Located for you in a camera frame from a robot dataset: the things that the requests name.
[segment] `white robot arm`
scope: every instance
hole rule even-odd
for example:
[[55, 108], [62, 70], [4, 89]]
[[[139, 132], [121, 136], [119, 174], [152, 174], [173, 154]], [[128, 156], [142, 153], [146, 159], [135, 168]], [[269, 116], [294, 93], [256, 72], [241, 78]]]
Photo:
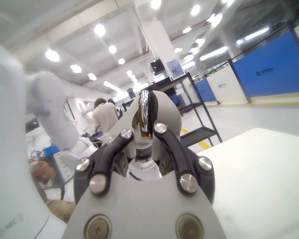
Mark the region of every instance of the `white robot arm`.
[[79, 159], [89, 157], [97, 148], [79, 136], [64, 114], [66, 98], [60, 79], [46, 71], [27, 77], [27, 110], [36, 116], [52, 142], [62, 150], [60, 159], [74, 171]]

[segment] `nfc logo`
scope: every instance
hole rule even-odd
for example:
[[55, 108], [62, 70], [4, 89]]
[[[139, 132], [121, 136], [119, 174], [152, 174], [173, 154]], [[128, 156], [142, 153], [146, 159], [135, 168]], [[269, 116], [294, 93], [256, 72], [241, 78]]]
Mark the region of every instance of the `nfc logo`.
[[8, 229], [12, 228], [12, 226], [14, 224], [17, 224], [18, 221], [23, 221], [23, 216], [22, 216], [21, 213], [18, 213], [18, 215], [16, 216], [16, 218], [14, 218], [11, 222], [9, 222], [7, 225], [5, 225], [4, 229], [0, 228], [0, 236], [3, 237], [4, 233], [5, 233], [5, 230], [8, 230]]
[[18, 213], [18, 217], [17, 218], [18, 218], [19, 221], [23, 221], [23, 216], [22, 216], [21, 213]]

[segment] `white table surface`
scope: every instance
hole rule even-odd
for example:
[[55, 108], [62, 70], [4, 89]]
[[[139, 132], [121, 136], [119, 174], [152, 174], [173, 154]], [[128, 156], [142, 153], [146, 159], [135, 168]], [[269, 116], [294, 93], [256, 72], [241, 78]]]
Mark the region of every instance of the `white table surface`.
[[228, 239], [299, 239], [299, 137], [252, 129], [204, 150]]

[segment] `white shirt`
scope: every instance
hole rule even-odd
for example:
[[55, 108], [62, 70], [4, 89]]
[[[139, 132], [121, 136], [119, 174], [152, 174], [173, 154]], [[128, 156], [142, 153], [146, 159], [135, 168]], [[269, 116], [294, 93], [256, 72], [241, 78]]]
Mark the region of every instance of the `white shirt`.
[[95, 126], [101, 126], [103, 134], [106, 134], [118, 121], [116, 107], [112, 103], [101, 104], [93, 110], [92, 119]]

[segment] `sign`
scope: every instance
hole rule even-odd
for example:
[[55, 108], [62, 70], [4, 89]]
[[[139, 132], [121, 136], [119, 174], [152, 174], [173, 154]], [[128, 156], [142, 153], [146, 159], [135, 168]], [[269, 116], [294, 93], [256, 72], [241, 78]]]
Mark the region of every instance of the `sign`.
[[167, 66], [168, 66], [173, 78], [177, 78], [184, 74], [184, 70], [180, 66], [177, 59], [167, 62]]

